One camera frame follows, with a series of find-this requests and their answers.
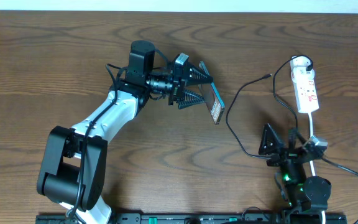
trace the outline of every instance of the white background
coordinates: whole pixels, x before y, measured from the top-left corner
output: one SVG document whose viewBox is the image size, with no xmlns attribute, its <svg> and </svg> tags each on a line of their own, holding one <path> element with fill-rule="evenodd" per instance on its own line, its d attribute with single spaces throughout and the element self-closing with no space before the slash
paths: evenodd
<svg viewBox="0 0 358 224">
<path fill-rule="evenodd" d="M 358 13 L 358 0 L 0 0 L 0 10 Z"/>
</svg>

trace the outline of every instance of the white power strip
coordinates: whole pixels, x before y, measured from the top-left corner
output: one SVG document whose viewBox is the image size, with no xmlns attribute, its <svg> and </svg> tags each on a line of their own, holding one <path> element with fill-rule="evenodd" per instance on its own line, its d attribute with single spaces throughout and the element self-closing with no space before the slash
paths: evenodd
<svg viewBox="0 0 358 224">
<path fill-rule="evenodd" d="M 314 69 L 306 71 L 310 63 L 310 60 L 304 56 L 294 58 L 290 62 L 291 79 L 299 113 L 311 113 L 319 108 L 314 85 Z"/>
</svg>

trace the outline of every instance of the robotic arm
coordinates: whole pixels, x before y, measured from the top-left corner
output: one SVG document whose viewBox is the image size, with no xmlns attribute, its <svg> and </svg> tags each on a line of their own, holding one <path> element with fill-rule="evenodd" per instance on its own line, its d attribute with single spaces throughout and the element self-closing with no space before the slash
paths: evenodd
<svg viewBox="0 0 358 224">
<path fill-rule="evenodd" d="M 165 59 L 165 68 L 154 68 L 156 52 Z M 169 62 L 152 43 L 133 42 L 129 64 L 113 77 L 114 85 L 104 103 L 70 129 L 57 126 L 50 132 L 37 181 L 38 193 L 69 209 L 67 217 L 75 212 L 85 223 L 107 223 L 112 210 L 100 195 L 107 146 L 117 132 L 140 112 L 149 98 L 159 100 L 168 96 L 168 105 L 176 102 L 178 109 L 204 103 L 201 95 L 185 87 L 212 83 L 213 78 L 188 58 L 182 53 Z M 123 71 L 125 78 L 120 78 Z M 160 96 L 153 98 L 151 93 Z M 83 157 L 81 167 L 64 163 L 63 157 Z"/>
</svg>

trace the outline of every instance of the wooden table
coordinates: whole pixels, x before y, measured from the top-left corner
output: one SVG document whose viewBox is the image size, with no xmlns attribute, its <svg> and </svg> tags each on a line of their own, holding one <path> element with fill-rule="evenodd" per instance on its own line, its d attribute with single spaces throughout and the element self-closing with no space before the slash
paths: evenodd
<svg viewBox="0 0 358 224">
<path fill-rule="evenodd" d="M 326 155 L 358 171 L 358 15 L 0 11 L 0 223 L 33 223 L 64 212 L 37 194 L 45 143 L 56 125 L 71 127 L 105 99 L 105 63 L 125 66 L 133 40 L 151 40 L 167 57 L 204 60 L 229 106 L 245 82 L 272 73 L 292 55 L 314 60 L 320 109 L 315 133 Z M 289 65 L 277 78 L 296 107 Z M 308 117 L 299 114 L 308 135 Z M 248 86 L 230 123 L 253 153 L 262 126 L 287 138 L 294 120 L 272 96 L 272 79 Z M 285 205 L 277 170 L 247 157 L 224 121 L 205 105 L 185 110 L 150 101 L 108 148 L 103 189 L 114 208 L 143 212 L 242 212 Z M 358 218 L 358 178 L 316 162 L 331 181 L 330 212 Z"/>
</svg>

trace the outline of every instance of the wooden surface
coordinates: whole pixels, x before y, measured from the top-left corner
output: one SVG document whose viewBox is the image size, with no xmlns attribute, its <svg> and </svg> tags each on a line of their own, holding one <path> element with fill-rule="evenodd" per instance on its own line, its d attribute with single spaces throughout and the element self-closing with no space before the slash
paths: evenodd
<svg viewBox="0 0 358 224">
<path fill-rule="evenodd" d="M 35 189 L 47 136 L 104 101 L 111 84 L 104 64 L 127 65 L 138 39 L 169 58 L 184 52 L 195 64 L 204 60 L 228 106 L 243 83 L 309 55 L 320 102 L 314 132 L 328 140 L 330 159 L 358 171 L 358 15 L 0 11 L 0 223 L 64 212 Z M 278 93 L 296 107 L 288 74 L 289 66 Z M 307 136 L 307 115 L 299 119 Z M 230 117 L 254 153 L 266 122 L 284 138 L 294 124 L 272 96 L 272 79 L 247 87 Z M 277 209 L 285 204 L 276 170 L 247 157 L 205 105 L 178 111 L 150 101 L 109 145 L 103 197 L 143 212 Z M 354 222 L 358 178 L 321 161 L 316 171 L 333 185 L 329 211 Z"/>
</svg>

